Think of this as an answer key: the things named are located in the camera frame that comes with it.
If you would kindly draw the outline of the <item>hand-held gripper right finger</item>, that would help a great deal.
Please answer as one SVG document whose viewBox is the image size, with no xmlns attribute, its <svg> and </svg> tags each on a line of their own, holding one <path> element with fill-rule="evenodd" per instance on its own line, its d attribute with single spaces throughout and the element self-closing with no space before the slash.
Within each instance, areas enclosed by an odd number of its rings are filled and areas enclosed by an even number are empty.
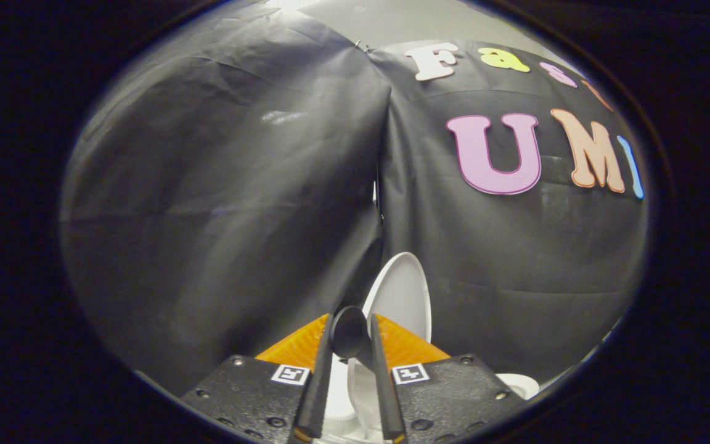
<svg viewBox="0 0 710 444">
<path fill-rule="evenodd" d="M 383 438 L 462 443 L 522 410 L 517 394 L 477 356 L 449 356 L 379 314 L 370 318 Z"/>
</svg>

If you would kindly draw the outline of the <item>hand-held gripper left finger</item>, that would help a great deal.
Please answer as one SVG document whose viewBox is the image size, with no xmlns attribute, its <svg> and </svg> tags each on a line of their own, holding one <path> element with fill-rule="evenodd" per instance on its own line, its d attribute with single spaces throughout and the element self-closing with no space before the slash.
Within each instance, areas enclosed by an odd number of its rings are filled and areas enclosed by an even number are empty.
<svg viewBox="0 0 710 444">
<path fill-rule="evenodd" d="M 332 374 L 332 320 L 322 315 L 255 357 L 226 358 L 182 401 L 248 443 L 320 438 Z"/>
</svg>

